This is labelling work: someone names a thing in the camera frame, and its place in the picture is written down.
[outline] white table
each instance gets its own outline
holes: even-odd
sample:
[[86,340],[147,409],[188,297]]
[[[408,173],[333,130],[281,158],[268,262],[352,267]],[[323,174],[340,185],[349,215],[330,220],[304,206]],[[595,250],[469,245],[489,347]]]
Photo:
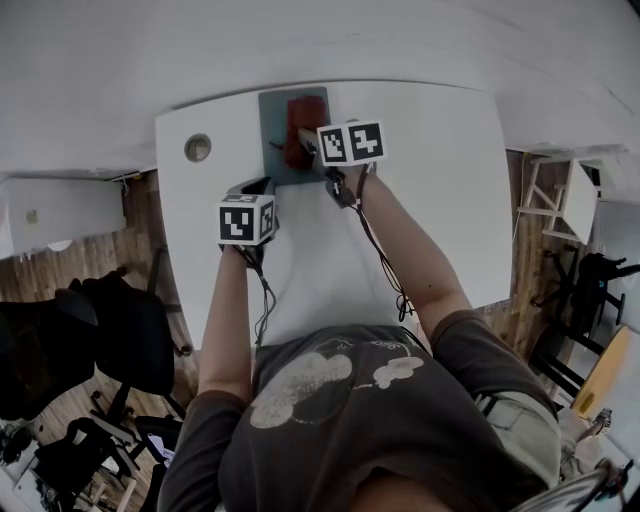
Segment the white table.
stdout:
[[[448,256],[473,306],[506,299],[511,196],[493,98],[416,83],[322,85],[332,122],[382,120],[390,156],[378,174]],[[192,163],[184,146],[197,133],[211,139],[212,151]],[[263,175],[260,137],[258,92],[197,104],[156,120],[165,230],[196,349],[221,255],[214,205],[230,187]],[[396,294],[355,213],[340,210],[321,183],[281,187],[276,197],[281,229],[267,247],[264,273],[278,305],[264,343],[285,342],[329,325],[397,323]],[[262,289],[253,273],[249,297],[253,324],[263,312]]]

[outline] white cabinet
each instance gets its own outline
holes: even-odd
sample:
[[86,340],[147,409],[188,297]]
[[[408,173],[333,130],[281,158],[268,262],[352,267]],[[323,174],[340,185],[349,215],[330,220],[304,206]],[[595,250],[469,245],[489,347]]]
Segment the white cabinet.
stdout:
[[0,184],[0,259],[125,225],[117,183],[10,178]]

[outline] white wall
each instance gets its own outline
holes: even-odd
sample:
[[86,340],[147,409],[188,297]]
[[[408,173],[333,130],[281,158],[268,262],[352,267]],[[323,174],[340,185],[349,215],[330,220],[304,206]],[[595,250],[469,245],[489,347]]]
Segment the white wall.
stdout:
[[493,92],[510,147],[640,153],[639,47],[626,0],[5,0],[0,171],[152,166],[172,107],[342,78]]

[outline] red object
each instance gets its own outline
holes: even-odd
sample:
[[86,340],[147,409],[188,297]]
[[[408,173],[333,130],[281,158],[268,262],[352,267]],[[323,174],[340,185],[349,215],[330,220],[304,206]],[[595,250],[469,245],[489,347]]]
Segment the red object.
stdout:
[[284,143],[284,161],[292,169],[305,171],[311,168],[313,156],[304,149],[298,139],[298,129],[316,131],[327,124],[324,100],[319,96],[304,96],[287,103],[287,139]]

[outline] black and white fiducial marker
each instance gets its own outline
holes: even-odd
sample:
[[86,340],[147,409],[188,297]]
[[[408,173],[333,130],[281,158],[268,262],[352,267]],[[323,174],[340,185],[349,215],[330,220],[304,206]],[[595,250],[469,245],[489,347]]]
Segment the black and white fiducial marker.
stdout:
[[352,121],[318,128],[322,163],[342,167],[377,162],[387,157],[381,121]]
[[217,204],[218,243],[260,245],[275,233],[275,196],[228,194]]

